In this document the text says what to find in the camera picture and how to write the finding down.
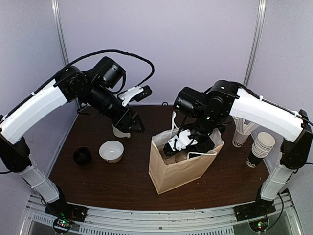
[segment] stacked paper cups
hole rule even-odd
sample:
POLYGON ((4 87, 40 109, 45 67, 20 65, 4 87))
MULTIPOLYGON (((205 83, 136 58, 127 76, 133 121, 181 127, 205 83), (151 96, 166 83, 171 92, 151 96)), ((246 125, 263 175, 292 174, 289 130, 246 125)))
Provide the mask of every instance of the stacked paper cups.
POLYGON ((268 155, 274 145, 275 139, 272 135, 266 132, 260 132, 252 145, 251 152, 246 161, 247 165, 255 168, 268 155))
POLYGON ((251 132, 258 128, 259 125, 253 122, 245 124, 244 119, 236 117, 234 117, 234 121, 236 124, 236 130, 232 142, 236 148, 241 148, 244 145, 245 141, 248 139, 251 132))

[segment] bag handle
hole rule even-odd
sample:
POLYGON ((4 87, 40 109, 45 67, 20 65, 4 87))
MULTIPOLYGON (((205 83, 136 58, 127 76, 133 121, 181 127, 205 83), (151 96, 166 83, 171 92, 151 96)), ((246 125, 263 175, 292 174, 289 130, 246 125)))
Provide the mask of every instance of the bag handle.
POLYGON ((187 154, 187 159, 189 159, 189 155, 190 154, 200 154, 200 155, 207 155, 207 156, 215 156, 215 155, 217 155, 217 152, 215 151, 215 150, 210 150, 210 151, 208 151, 207 153, 197 153, 197 152, 189 152, 188 154, 187 154))
POLYGON ((174 129, 179 129, 175 124, 176 112, 173 111, 172 113, 172 129, 171 129, 171 136, 173 135, 174 129))

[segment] white bowl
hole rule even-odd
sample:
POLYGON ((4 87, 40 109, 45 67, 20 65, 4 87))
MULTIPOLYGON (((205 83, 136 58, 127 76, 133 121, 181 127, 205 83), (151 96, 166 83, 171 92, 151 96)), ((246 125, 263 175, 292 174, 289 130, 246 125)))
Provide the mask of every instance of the white bowl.
POLYGON ((107 141, 99 148, 100 156, 108 163, 117 163, 123 157, 124 146, 118 141, 107 141))

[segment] metal frame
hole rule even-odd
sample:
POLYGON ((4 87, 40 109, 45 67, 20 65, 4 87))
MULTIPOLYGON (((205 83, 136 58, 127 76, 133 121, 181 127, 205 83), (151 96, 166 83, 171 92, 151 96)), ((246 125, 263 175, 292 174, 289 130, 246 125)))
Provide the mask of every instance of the metal frame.
POLYGON ((259 10, 258 10, 258 16, 256 19, 256 24, 255 24, 255 31, 254 31, 254 37, 253 37, 253 42, 252 42, 252 48, 251 48, 248 66, 246 69, 245 79, 244 79, 244 85, 245 86, 248 86, 248 84, 249 84, 249 81, 250 81, 250 78, 252 75, 252 71, 253 71, 253 67, 255 64, 257 50, 258 50, 258 47, 260 44, 262 31, 263 31, 266 3, 267 3, 267 0, 260 0, 260 2, 259 2, 259 10))
MULTIPOLYGON (((284 193, 282 198, 292 233, 303 235, 290 194, 284 193)), ((273 214, 279 214, 282 207, 279 197, 275 199, 274 204, 277 211, 273 214)), ((85 235, 204 235, 210 232, 211 234, 231 235, 234 234, 233 226, 247 223, 247 220, 236 221, 234 206, 181 211, 128 211, 87 206, 85 222, 76 222, 71 231, 85 235)), ((41 204, 41 198, 33 193, 27 203, 19 234, 27 235, 32 221, 51 226, 55 218, 45 214, 44 211, 45 207, 41 204)))
POLYGON ((53 17, 54 17, 55 25, 57 27, 57 32, 58 32, 58 36, 59 36, 59 43, 60 43, 60 47, 61 47, 63 63, 64 63, 64 65, 67 65, 69 63, 69 60, 68 60, 67 48, 65 45, 63 28, 62 28, 61 14, 60 14, 60 9, 59 9, 59 1, 58 0, 51 0, 51 4, 52 4, 53 17))

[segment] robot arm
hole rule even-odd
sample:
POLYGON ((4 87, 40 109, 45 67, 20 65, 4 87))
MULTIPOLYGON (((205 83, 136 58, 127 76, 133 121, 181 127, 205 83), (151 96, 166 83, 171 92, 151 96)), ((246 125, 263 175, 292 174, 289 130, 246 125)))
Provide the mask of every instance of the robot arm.
POLYGON ((0 123, 0 157, 11 172, 18 173, 47 202, 46 212, 59 218, 83 221, 86 208, 68 204, 62 191, 51 182, 30 159, 30 150, 23 135, 39 120, 53 110, 78 98, 106 115, 121 132, 143 132, 144 125, 128 102, 140 101, 152 91, 149 86, 137 86, 138 92, 124 92, 127 100, 116 98, 108 88, 113 88, 126 72, 115 61, 103 57, 91 70, 80 71, 70 66, 16 110, 2 117, 0 123))
POLYGON ((257 200, 250 206, 235 208, 238 220, 265 215, 295 170, 306 163, 312 143, 312 131, 305 111, 299 113, 278 107, 236 82, 218 81, 207 92, 185 87, 178 95, 174 108, 190 118, 176 136, 164 146, 167 156, 187 149, 204 153, 214 148, 210 134, 229 115, 266 127, 284 137, 282 157, 268 179, 260 187, 257 200))

